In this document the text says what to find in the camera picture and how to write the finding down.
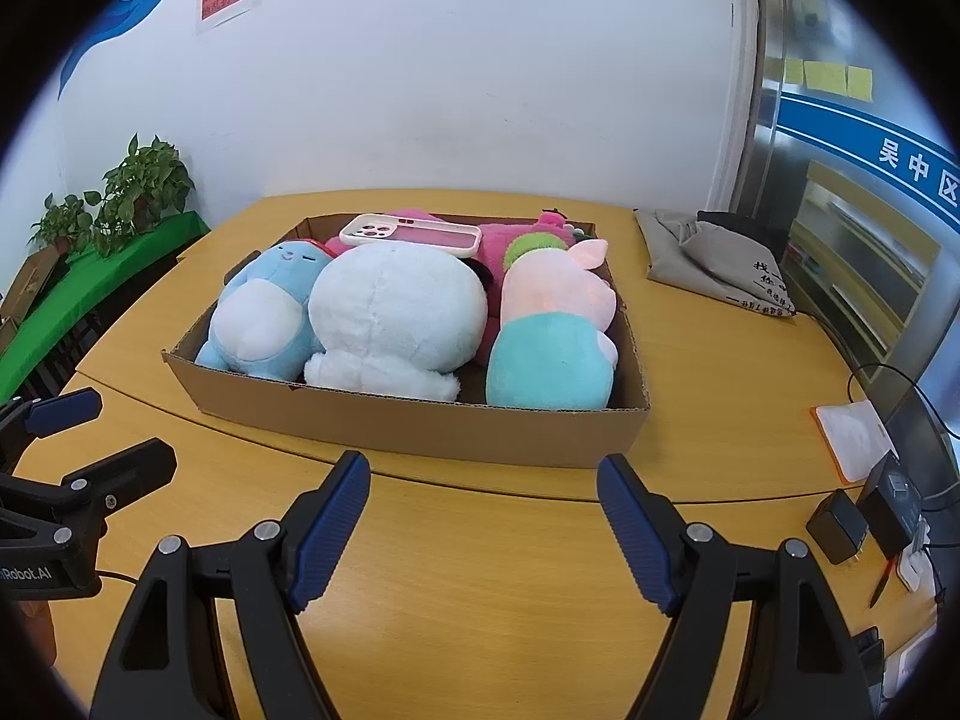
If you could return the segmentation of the small potted green plant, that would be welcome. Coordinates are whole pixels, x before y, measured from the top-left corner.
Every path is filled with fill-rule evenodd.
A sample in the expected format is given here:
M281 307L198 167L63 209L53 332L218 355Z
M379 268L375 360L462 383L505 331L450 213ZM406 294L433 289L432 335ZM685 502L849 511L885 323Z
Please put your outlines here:
M93 236L94 216L91 210L102 199L103 195L96 190L88 190L82 195L69 193L61 202L57 202L49 193L43 201L43 216L32 225L29 242L41 247L55 247L60 254L85 249Z

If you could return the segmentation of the pink pig plush toy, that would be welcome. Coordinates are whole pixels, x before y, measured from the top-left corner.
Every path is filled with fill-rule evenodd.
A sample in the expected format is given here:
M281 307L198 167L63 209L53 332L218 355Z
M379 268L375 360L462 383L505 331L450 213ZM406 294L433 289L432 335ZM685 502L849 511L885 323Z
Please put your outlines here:
M607 335L617 294L597 270L608 242L535 247L506 266L500 330L487 364L485 400L511 410L601 411L619 348Z

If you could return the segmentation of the large potted green plant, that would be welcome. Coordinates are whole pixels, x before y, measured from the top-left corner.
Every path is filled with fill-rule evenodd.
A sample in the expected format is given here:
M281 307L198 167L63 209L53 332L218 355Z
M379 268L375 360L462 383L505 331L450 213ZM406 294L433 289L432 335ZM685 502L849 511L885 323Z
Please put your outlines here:
M91 237L103 257L116 254L167 216L184 213L195 184L179 150L160 137L130 138L124 159L103 176L85 202L94 210Z

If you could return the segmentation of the light blue plush toy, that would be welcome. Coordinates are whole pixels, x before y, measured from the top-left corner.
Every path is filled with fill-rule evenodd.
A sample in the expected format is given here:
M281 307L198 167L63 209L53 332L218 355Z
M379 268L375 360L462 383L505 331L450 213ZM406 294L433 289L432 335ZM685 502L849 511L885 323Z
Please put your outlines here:
M308 302L320 272L334 260L313 239L264 250L224 285L195 364L256 379L296 382L319 351Z

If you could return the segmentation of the white pink phone case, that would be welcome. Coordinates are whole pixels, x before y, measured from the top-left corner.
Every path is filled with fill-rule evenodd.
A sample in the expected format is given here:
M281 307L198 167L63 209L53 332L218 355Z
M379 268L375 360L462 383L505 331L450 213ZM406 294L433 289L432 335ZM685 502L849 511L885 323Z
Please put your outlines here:
M376 242L409 242L444 250L458 259L471 259L482 242L482 229L471 224L423 220L415 216L363 213L355 216L338 233L347 247Z

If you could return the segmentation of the black power adapter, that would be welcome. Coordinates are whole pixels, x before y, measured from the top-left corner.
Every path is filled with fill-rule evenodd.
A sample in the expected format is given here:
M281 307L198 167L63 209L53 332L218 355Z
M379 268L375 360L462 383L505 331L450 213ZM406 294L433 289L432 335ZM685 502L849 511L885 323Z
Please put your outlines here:
M835 489L815 507L805 530L828 562L838 566L861 553L869 527L848 493Z

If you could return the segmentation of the yellow sticky notes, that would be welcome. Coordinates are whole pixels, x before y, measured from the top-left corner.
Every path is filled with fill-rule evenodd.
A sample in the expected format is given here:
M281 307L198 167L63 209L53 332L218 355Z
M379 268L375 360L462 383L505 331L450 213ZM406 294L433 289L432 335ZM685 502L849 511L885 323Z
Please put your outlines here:
M820 93L836 94L863 103L874 100L874 74L870 68L855 65L802 60L784 60L784 76L788 85L804 86Z

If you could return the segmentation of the black charger box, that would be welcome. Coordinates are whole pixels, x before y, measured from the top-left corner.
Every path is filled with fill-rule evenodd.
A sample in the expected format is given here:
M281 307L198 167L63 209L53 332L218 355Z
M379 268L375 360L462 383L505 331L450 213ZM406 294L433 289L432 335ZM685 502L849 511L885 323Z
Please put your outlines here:
M880 551L887 559L895 559L913 543L923 496L900 458L887 452L869 472L856 507Z

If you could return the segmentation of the grey canvas tote bag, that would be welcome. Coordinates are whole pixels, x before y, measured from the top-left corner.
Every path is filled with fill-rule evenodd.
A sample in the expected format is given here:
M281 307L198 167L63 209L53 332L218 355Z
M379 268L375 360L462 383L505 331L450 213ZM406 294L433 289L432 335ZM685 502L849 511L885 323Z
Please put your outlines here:
M765 245L678 211L640 208L635 218L646 242L650 280L777 319L796 313Z

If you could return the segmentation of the black pen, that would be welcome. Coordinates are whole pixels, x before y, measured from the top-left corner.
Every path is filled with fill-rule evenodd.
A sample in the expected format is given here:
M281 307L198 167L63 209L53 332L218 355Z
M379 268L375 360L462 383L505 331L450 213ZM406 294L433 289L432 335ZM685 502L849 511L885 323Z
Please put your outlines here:
M893 567L895 567L895 564L896 564L896 557L889 557L889 559L887 559L887 564L885 564L884 572L882 572L882 575L878 579L877 585L875 585L875 589L872 592L871 600L869 600L869 608L871 608L871 610L872 608L875 608L875 606L877 606L878 600L882 598L882 595L884 594L885 589L887 588L887 585L889 585L890 575L892 575Z

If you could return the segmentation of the pink plush bear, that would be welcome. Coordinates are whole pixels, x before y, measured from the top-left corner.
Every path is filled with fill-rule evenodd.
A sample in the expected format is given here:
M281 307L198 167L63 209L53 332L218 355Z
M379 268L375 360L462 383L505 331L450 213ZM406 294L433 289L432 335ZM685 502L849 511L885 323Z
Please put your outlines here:
M423 220L441 220L436 216L427 215L423 211L400 211L400 213L386 213L386 215L415 216ZM558 247L566 249L574 242L571 227L566 224L565 218L553 211L545 211L534 221L527 223L478 223L475 226L482 229L482 242L477 254L471 259L459 259L470 266L473 273L480 278L483 289L487 293L488 317L487 325L483 330L483 338L488 333L488 327L493 319L498 317L500 310L500 286L505 277L506 266L514 257L535 247ZM338 241L338 255L345 254L356 247L347 247Z

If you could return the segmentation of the green table cloth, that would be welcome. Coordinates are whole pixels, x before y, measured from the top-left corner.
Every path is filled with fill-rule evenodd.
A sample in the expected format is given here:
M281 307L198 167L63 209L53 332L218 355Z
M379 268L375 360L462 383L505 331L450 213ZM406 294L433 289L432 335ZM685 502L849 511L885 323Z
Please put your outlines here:
M2 353L3 400L13 397L34 367L90 310L122 284L166 255L189 247L207 232L202 218L195 211L187 211L169 216L153 231L109 257L101 257L96 249L86 249L73 257L65 275L31 309Z

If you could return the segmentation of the white power strip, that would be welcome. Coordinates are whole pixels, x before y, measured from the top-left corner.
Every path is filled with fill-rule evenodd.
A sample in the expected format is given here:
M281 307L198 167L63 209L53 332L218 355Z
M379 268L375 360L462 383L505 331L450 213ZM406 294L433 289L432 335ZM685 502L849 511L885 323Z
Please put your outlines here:
M931 544L931 525L924 517L919 517L918 527L913 541L901 551L896 560L896 577L910 593L935 595L937 582L934 578L934 566L929 555Z

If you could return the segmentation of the white panda plush toy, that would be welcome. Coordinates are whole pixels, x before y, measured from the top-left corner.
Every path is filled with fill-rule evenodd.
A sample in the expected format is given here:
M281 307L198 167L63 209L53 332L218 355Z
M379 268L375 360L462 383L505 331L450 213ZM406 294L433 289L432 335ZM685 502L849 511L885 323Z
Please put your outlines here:
M302 372L311 387L452 403L488 302L462 260L394 242L338 255L314 283L308 316L319 343Z

